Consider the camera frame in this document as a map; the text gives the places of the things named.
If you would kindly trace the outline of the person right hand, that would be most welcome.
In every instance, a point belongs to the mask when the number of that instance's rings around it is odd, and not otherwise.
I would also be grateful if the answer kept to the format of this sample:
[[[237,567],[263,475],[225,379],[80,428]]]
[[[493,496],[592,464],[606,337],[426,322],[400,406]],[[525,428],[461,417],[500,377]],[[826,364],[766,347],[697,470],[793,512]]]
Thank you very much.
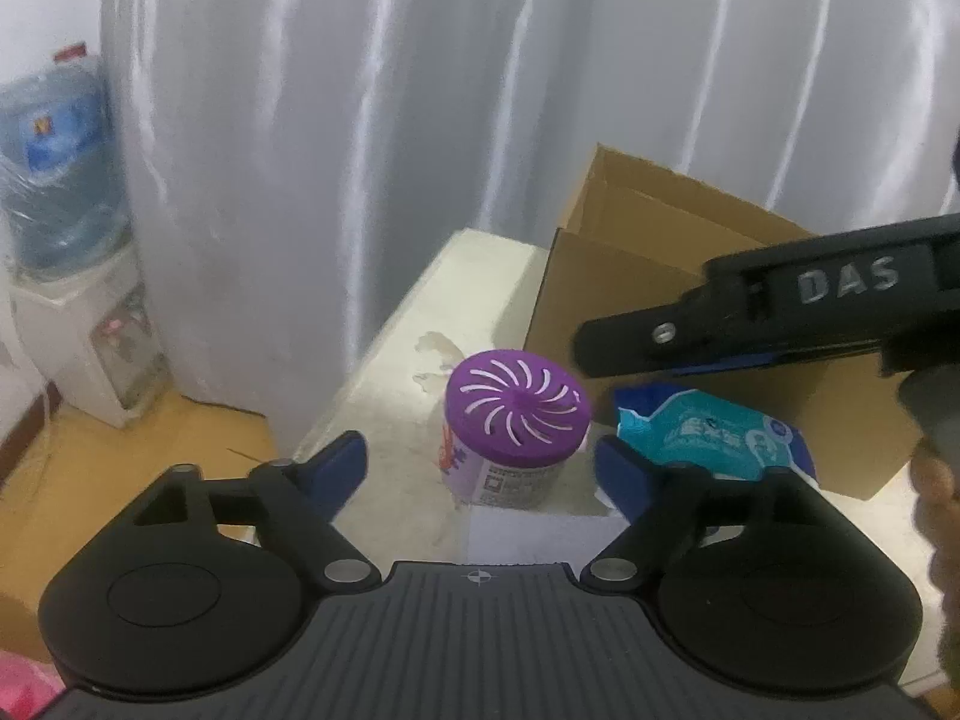
[[[921,439],[910,460],[910,479],[918,494],[914,525],[932,546],[929,578],[942,592],[946,627],[939,658],[950,684],[958,688],[958,483],[929,439]]]

